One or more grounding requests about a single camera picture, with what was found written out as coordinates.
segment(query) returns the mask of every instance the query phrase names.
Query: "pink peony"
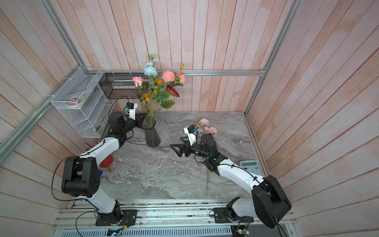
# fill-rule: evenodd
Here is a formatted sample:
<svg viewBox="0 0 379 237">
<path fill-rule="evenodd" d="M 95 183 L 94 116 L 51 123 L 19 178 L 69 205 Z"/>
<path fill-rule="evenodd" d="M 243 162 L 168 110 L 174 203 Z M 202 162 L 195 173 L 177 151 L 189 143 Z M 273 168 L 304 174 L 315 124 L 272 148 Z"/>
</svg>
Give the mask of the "pink peony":
<svg viewBox="0 0 379 237">
<path fill-rule="evenodd" d="M 182 85 L 186 82 L 186 76 L 185 76 L 183 73 L 178 72 L 178 73 L 176 74 L 176 76 L 180 78 L 180 83 L 181 83 Z"/>
<path fill-rule="evenodd" d="M 175 74 L 173 72 L 170 72 L 170 71 L 165 71 L 162 75 L 162 79 L 165 82 L 173 82 L 173 81 L 175 81 Z"/>
<path fill-rule="evenodd" d="M 136 83 L 136 87 L 142 86 L 142 77 L 133 77 L 133 81 Z"/>
<path fill-rule="evenodd" d="M 215 127 L 205 127 L 205 131 L 207 132 L 207 134 L 213 134 L 213 135 L 216 135 L 217 134 L 217 129 Z"/>
<path fill-rule="evenodd" d="M 209 125 L 209 120 L 205 119 L 205 118 L 202 118 L 200 119 L 200 122 L 199 122 L 201 125 Z"/>
</svg>

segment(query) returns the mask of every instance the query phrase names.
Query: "black glass vase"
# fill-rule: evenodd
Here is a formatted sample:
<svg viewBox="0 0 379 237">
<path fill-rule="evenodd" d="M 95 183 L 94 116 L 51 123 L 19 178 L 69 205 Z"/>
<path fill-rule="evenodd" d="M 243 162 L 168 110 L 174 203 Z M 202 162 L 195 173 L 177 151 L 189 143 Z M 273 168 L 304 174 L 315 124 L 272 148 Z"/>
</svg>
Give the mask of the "black glass vase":
<svg viewBox="0 0 379 237">
<path fill-rule="evenodd" d="M 161 138 L 159 137 L 155 129 L 155 120 L 153 121 L 152 126 L 145 125 L 144 130 L 145 130 L 146 145 L 151 148 L 159 146 L 159 144 L 161 143 Z"/>
</svg>

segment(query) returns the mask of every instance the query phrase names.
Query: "white wire basket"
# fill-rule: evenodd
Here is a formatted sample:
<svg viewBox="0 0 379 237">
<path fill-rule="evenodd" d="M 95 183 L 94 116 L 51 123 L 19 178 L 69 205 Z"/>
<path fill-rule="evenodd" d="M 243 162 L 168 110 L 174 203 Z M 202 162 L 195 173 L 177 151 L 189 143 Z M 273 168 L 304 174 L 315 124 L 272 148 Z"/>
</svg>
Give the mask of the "white wire basket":
<svg viewBox="0 0 379 237">
<path fill-rule="evenodd" d="M 100 138 L 107 123 L 110 104 L 103 91 L 95 87 L 103 73 L 86 73 L 80 68 L 51 100 L 81 137 Z"/>
</svg>

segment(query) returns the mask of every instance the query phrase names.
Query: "gray marble surface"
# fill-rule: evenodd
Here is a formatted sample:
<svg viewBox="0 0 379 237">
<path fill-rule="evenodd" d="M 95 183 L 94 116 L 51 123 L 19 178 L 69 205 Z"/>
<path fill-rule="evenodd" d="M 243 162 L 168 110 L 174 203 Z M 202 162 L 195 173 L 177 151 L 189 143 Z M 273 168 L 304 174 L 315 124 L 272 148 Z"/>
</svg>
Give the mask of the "gray marble surface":
<svg viewBox="0 0 379 237">
<path fill-rule="evenodd" d="M 232 199 L 251 196 L 231 180 L 211 173 L 207 190 L 207 169 L 194 155 L 179 158 L 170 144 L 181 143 L 183 128 L 207 118 L 216 127 L 219 152 L 236 164 L 255 160 L 256 152 L 239 112 L 160 112 L 155 126 L 161 144 L 146 146 L 142 129 L 113 153 L 113 164 L 103 169 L 101 187 L 115 199 Z"/>
</svg>

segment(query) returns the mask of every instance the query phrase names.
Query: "metal grate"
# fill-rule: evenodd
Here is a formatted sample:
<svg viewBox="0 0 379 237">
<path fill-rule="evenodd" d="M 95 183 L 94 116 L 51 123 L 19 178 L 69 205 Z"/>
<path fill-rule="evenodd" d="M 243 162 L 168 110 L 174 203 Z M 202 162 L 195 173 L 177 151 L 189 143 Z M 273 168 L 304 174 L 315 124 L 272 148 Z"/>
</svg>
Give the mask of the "metal grate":
<svg viewBox="0 0 379 237">
<path fill-rule="evenodd" d="M 81 235 L 103 237 L 108 232 L 104 229 L 80 229 Z M 122 231 L 121 236 L 227 236 L 232 235 L 230 226 L 183 226 L 183 227 L 131 227 Z M 61 237 L 77 237 L 80 236 L 76 229 L 64 230 Z"/>
<path fill-rule="evenodd" d="M 86 73 L 80 68 L 52 99 L 52 104 L 81 137 L 100 138 L 110 105 L 102 90 L 95 87 L 103 73 Z"/>
<path fill-rule="evenodd" d="M 148 76 L 143 73 L 105 73 L 100 79 L 100 86 L 108 99 L 118 99 L 127 96 L 129 99 L 137 99 L 140 93 L 146 93 L 144 89 L 137 89 L 133 77 L 142 77 L 143 84 L 148 85 Z"/>
</svg>

